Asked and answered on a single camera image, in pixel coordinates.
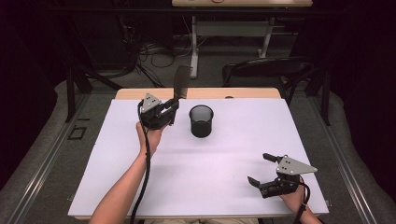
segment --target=dark background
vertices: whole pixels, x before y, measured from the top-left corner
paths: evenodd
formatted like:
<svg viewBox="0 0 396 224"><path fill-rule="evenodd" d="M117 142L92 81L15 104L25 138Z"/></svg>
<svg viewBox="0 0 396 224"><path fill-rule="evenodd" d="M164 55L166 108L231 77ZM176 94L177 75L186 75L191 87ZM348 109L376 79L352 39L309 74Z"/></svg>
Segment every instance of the dark background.
<svg viewBox="0 0 396 224"><path fill-rule="evenodd" d="M80 4L74 0L59 2ZM110 0L94 3L119 7ZM130 4L171 7L171 1ZM291 54L310 56L319 65L331 62L331 90L344 101L353 144L378 184L395 200L395 6L390 1L316 0L314 7L348 9L349 16L342 20L305 20ZM65 80L70 62L92 63L95 69L134 65L122 41L125 36L119 18L73 18L89 53L70 38L65 21L51 19L60 24L57 34L61 37L32 1L4 1L0 5L0 71L6 81L1 88L1 188L50 117L57 98L53 88ZM170 16L140 17L136 21L136 39L143 36L169 48L173 46L172 34L182 24L179 18ZM60 39L70 51L64 51Z"/></svg>

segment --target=black chair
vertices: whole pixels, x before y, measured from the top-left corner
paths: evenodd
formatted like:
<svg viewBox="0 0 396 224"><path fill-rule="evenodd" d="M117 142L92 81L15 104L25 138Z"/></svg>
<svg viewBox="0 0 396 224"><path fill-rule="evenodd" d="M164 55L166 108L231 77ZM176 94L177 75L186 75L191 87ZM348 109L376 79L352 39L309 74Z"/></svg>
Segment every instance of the black chair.
<svg viewBox="0 0 396 224"><path fill-rule="evenodd" d="M222 69L222 87L274 87L289 105L297 84L308 79L315 70L311 60L305 57L230 63Z"/></svg>

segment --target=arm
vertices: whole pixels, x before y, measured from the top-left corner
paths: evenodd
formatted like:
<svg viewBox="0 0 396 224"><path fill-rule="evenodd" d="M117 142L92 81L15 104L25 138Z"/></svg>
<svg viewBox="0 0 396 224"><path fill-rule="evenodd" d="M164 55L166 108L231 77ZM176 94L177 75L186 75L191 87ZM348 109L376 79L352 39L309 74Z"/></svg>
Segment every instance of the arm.
<svg viewBox="0 0 396 224"><path fill-rule="evenodd" d="M160 144L164 127L160 130L148 131L151 155ZM129 169L99 202L90 223L123 223L126 218L146 171L146 138L140 122L136 123L136 130L140 142L140 152Z"/></svg>
<svg viewBox="0 0 396 224"><path fill-rule="evenodd" d="M283 200L291 212L297 214L301 204L304 201L304 186L299 185L295 192L279 195L279 197ZM308 206L301 215L300 221L303 224L321 224L320 220L314 215L314 213L312 213Z"/></svg>

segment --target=gray floor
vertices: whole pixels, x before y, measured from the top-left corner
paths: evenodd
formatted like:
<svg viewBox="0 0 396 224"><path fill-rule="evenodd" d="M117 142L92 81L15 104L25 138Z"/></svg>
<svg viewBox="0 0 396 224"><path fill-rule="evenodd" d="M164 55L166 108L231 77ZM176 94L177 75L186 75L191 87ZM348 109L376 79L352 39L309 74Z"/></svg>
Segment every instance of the gray floor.
<svg viewBox="0 0 396 224"><path fill-rule="evenodd" d="M267 56L289 55L292 41L290 36L274 36ZM191 81L191 86L220 87L222 66L256 58L260 47L257 39L208 38L200 47L198 78ZM150 62L151 57L156 65L165 65L172 59L158 54L142 62L166 87L173 86L178 65L190 63L189 56L176 57L171 66L157 68ZM136 71L114 81L127 88L152 87L148 79ZM70 196L77 190L109 103L115 96L114 91L98 81L92 80L92 85L92 94L77 93L78 113L68 124L64 123L65 83L56 88L59 98L51 118L0 192L0 223L85 223L67 216ZM318 115L318 99L307 98L299 91L290 112L309 160L319 169L317 178L323 195L332 204L330 214L322 219L327 223L393 223L395 203L375 183L357 155L350 141L343 102L331 95L332 126L327 127ZM74 127L86 128L82 139L67 139ZM292 218L264 220L264 223L291 222Z"/></svg>

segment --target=white paper sheet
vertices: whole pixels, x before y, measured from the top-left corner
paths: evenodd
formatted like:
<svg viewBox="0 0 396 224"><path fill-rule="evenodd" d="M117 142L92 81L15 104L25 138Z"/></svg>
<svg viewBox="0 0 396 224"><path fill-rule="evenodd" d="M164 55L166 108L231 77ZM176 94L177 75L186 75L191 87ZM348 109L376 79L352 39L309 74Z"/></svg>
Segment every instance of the white paper sheet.
<svg viewBox="0 0 396 224"><path fill-rule="evenodd" d="M139 150L135 130L138 102L111 103L69 216L90 217L134 160ZM207 138L191 134L189 111L195 105L208 105L214 111L212 133ZM262 183L277 177L277 163L266 161L262 153L287 154L309 164L284 100L180 100L175 124L164 130L152 158L148 187L137 216L290 215L280 198L263 199L248 183L248 176ZM315 175L303 177L311 188L311 209L317 214L328 213Z"/></svg>

